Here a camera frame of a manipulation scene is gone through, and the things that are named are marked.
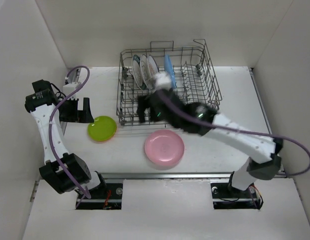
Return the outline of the orange plate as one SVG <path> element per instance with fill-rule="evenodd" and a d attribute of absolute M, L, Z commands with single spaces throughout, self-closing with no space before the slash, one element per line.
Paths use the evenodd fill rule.
<path fill-rule="evenodd" d="M 110 140 L 112 140 L 115 136 L 116 136 L 117 132 L 115 131 L 112 136 L 109 136 L 108 138 L 104 139 L 104 140 L 96 140 L 96 139 L 93 139 L 91 138 L 90 140 L 92 140 L 94 143 L 98 143 L 98 144 L 103 144 L 103 143 L 106 143 Z"/>

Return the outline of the pink plate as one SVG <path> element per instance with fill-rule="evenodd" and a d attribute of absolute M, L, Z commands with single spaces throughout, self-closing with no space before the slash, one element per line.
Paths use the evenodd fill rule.
<path fill-rule="evenodd" d="M 147 158 L 155 165 L 172 167 L 177 165 L 185 152 L 182 138 L 168 129 L 151 133 L 144 142 Z"/>

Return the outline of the blue plate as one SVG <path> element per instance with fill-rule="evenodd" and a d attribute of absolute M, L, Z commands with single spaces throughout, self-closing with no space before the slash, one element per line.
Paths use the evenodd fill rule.
<path fill-rule="evenodd" d="M 175 89 L 176 88 L 176 79 L 175 79 L 175 72 L 173 69 L 173 65 L 170 59 L 170 56 L 166 54 L 164 56 L 164 70 L 165 72 L 168 73 L 170 80 L 171 80 L 171 88 Z"/>

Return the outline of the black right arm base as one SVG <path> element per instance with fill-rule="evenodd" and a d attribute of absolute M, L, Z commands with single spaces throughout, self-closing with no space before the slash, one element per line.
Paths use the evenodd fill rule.
<path fill-rule="evenodd" d="M 211 182 L 212 205 L 215 210 L 260 210 L 264 200 L 252 183 L 246 190 L 238 190 L 228 182 Z"/>

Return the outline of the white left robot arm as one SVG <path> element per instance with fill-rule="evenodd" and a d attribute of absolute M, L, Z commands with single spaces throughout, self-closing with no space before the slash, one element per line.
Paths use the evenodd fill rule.
<path fill-rule="evenodd" d="M 77 99 L 62 101 L 53 91 L 47 80 L 32 83 L 34 93 L 25 98 L 25 109 L 35 119 L 44 148 L 44 165 L 39 168 L 40 176 L 59 194 L 89 189 L 95 198 L 106 195 L 107 185 L 103 176 L 91 172 L 79 156 L 67 150 L 63 143 L 61 123 L 92 123 L 90 99 L 83 99 L 83 109 L 78 109 Z"/>

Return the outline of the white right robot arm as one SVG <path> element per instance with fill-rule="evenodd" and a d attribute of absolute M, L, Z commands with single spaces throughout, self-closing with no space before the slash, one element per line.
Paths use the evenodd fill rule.
<path fill-rule="evenodd" d="M 162 90 L 170 105 L 181 113 L 176 114 L 162 102 L 158 92 L 138 96 L 137 110 L 140 123 L 145 123 L 145 112 L 150 110 L 150 121 L 165 121 L 176 129 L 222 142 L 246 154 L 248 159 L 232 172 L 227 183 L 227 193 L 238 197 L 256 180 L 271 180 L 282 165 L 279 152 L 283 141 L 269 136 L 251 134 L 250 131 L 231 121 L 225 114 L 202 103 L 184 103 L 173 90 Z"/>

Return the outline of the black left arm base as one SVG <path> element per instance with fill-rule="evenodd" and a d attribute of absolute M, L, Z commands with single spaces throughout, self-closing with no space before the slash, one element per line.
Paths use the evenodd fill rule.
<path fill-rule="evenodd" d="M 121 210 L 123 197 L 123 182 L 106 183 L 106 188 L 97 186 L 90 190 L 88 199 L 78 194 L 75 202 L 76 210 Z"/>

